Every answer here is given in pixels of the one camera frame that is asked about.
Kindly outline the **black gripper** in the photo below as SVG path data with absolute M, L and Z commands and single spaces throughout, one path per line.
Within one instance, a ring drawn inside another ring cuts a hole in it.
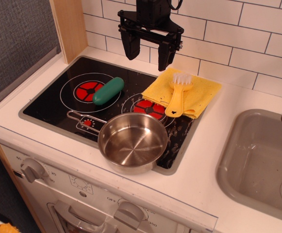
M 181 0 L 177 6 L 170 0 L 138 0 L 135 11 L 120 10 L 118 27 L 126 57 L 133 60 L 139 55 L 142 39 L 159 44 L 158 70 L 164 71 L 182 48 L 184 29 L 170 19 L 171 11 L 181 6 Z

